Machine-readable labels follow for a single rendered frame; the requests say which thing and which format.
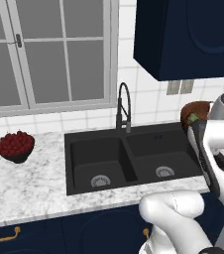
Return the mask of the white framed window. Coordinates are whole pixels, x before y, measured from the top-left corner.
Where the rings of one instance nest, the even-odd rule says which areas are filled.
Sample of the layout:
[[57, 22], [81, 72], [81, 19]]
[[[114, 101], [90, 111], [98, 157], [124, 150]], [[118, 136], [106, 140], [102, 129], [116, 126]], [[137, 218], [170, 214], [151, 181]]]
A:
[[0, 0], [0, 117], [114, 107], [118, 21], [119, 0]]

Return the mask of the grey wall outlet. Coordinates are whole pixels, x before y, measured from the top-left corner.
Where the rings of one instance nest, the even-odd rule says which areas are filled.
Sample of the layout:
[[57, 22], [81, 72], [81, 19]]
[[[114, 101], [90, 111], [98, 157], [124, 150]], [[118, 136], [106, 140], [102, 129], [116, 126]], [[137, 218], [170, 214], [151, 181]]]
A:
[[167, 95], [175, 95], [179, 93], [180, 81], [179, 80], [170, 80], [168, 82]]
[[193, 79], [184, 79], [181, 82], [180, 93], [181, 94], [188, 94], [192, 92], [194, 80]]

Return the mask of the black double sink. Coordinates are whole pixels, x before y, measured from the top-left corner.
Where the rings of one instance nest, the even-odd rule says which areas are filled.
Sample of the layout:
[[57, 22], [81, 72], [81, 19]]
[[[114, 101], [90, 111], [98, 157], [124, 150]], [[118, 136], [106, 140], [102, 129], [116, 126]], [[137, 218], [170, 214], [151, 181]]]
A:
[[202, 175], [178, 122], [69, 133], [64, 152], [68, 195]]

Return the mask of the navy wall cabinet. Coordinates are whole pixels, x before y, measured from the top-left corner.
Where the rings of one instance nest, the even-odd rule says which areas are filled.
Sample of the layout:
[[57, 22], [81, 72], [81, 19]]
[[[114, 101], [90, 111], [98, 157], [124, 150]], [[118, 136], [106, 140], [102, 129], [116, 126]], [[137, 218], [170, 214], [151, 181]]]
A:
[[134, 59], [159, 81], [224, 77], [224, 0], [137, 0]]

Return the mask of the navy drawer front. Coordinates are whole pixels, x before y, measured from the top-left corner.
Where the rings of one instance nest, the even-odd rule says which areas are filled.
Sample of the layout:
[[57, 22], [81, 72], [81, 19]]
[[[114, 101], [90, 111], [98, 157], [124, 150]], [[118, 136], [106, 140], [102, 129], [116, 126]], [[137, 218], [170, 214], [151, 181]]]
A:
[[0, 254], [66, 254], [59, 218], [0, 227]]

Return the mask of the red berries heap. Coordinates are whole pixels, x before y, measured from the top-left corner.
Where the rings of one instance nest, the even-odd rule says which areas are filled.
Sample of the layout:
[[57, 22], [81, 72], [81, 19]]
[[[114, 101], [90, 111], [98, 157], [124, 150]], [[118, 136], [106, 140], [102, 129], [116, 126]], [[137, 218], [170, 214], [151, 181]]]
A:
[[26, 132], [8, 133], [0, 139], [0, 155], [22, 155], [29, 152], [33, 146], [34, 138]]

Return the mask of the black spring faucet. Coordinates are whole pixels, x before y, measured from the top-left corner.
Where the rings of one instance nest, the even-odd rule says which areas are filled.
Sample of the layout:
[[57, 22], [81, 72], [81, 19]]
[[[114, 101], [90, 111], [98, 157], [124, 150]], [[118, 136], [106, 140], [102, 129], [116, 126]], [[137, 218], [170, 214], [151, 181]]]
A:
[[[122, 88], [125, 88], [127, 95], [128, 109], [122, 104]], [[131, 132], [131, 97], [128, 85], [122, 82], [119, 86], [119, 94], [117, 99], [116, 129], [121, 131], [122, 127], [126, 127], [126, 132]]]

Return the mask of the black bowl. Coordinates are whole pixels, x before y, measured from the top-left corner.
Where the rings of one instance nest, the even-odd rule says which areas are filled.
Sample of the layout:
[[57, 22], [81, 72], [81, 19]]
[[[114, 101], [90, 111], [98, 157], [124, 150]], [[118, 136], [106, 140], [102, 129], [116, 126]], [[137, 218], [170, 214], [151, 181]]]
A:
[[28, 159], [30, 154], [32, 153], [32, 151], [34, 149], [34, 146], [33, 146], [33, 148], [29, 152], [24, 153], [22, 155], [17, 155], [17, 156], [3, 156], [3, 155], [1, 155], [1, 156], [3, 158], [5, 158], [6, 160], [12, 161], [12, 162], [14, 162], [16, 164], [24, 163]]

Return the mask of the green vegetable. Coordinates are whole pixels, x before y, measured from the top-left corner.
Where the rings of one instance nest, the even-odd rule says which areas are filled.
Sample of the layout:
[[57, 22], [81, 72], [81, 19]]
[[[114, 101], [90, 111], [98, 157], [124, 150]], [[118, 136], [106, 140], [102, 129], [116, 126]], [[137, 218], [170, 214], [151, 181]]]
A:
[[199, 119], [199, 117], [196, 113], [190, 113], [187, 117], [187, 123], [191, 124], [191, 123], [195, 122], [198, 119]]

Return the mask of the navy cabinet door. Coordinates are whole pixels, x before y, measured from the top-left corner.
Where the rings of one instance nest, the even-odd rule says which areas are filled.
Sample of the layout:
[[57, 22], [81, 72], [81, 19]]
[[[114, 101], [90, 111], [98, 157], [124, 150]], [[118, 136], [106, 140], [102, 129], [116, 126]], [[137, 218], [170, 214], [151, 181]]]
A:
[[67, 254], [139, 254], [152, 232], [137, 204], [65, 216], [61, 226]]
[[224, 205], [211, 192], [203, 193], [203, 213], [195, 218], [208, 239], [215, 244], [224, 227]]

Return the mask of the brown wooden bowl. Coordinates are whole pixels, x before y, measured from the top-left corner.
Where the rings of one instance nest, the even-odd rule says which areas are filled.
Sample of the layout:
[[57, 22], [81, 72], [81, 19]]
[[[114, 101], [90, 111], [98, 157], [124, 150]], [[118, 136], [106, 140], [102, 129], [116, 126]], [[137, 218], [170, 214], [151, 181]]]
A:
[[196, 113], [199, 119], [206, 120], [209, 111], [210, 101], [192, 101], [185, 104], [180, 111], [180, 123], [184, 133], [187, 133], [188, 127], [192, 124], [187, 123], [187, 117], [190, 113]]

